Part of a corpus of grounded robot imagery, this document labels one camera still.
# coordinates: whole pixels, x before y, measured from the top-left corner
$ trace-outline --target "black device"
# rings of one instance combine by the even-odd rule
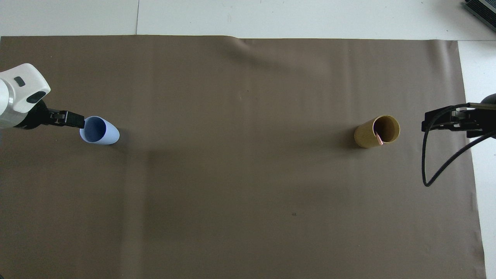
[[[84,128],[84,116],[66,110],[55,110],[47,108],[43,100],[28,112],[26,118],[17,124],[16,128],[25,130],[34,129],[39,125],[69,126]]]
[[[467,132],[467,138],[479,138],[457,151],[427,181],[425,170],[426,145],[429,131],[432,130],[465,131]],[[429,187],[443,170],[463,152],[488,138],[493,137],[496,139],[496,94],[487,96],[481,103],[458,104],[426,112],[425,119],[422,121],[422,132],[425,132],[422,144],[422,181],[425,186]]]
[[[465,0],[463,7],[496,31],[496,0]]]

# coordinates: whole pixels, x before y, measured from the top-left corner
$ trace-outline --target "light blue cup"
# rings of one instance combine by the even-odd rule
[[[112,123],[99,116],[90,116],[84,120],[84,128],[79,129],[81,138],[87,143],[113,144],[121,134]]]

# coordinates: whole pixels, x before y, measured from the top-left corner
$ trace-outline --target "white floor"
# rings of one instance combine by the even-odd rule
[[[0,36],[157,34],[459,40],[467,101],[479,102],[496,93],[496,33],[465,11],[461,2],[0,0]],[[489,139],[474,147],[472,154],[486,273],[489,279],[496,279],[496,142]]]

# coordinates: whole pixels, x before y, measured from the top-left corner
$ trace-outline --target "black mount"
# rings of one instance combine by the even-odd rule
[[[47,108],[43,100],[40,100],[28,112],[26,118],[15,127],[20,129],[34,129],[41,124],[54,126],[69,126],[84,128],[84,116],[66,111]]]
[[[481,103],[496,104],[496,94],[486,97]],[[426,126],[432,118],[446,108],[448,107],[426,112],[425,120],[422,121],[422,132],[426,131]],[[496,110],[473,109],[452,111],[439,117],[434,122],[431,130],[466,131],[467,138],[480,137],[496,131]]]

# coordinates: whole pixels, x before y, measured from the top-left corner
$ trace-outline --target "cup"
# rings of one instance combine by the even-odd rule
[[[400,125],[391,115],[379,115],[357,127],[355,142],[363,148],[392,143],[400,135]]]
[[[112,123],[99,116],[90,116],[84,120],[84,128],[79,135],[87,143],[113,144],[119,140],[119,130]]]

